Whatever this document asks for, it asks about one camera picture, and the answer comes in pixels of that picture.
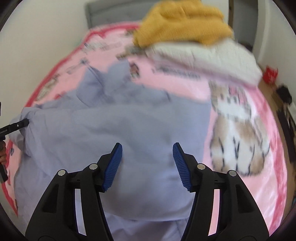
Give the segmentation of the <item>person's left hand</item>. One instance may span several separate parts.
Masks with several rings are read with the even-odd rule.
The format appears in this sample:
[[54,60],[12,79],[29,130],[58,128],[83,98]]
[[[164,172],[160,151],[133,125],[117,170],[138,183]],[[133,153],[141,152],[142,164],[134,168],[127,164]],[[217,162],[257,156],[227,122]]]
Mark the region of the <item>person's left hand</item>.
[[4,141],[1,141],[0,163],[2,165],[6,164],[6,143]]

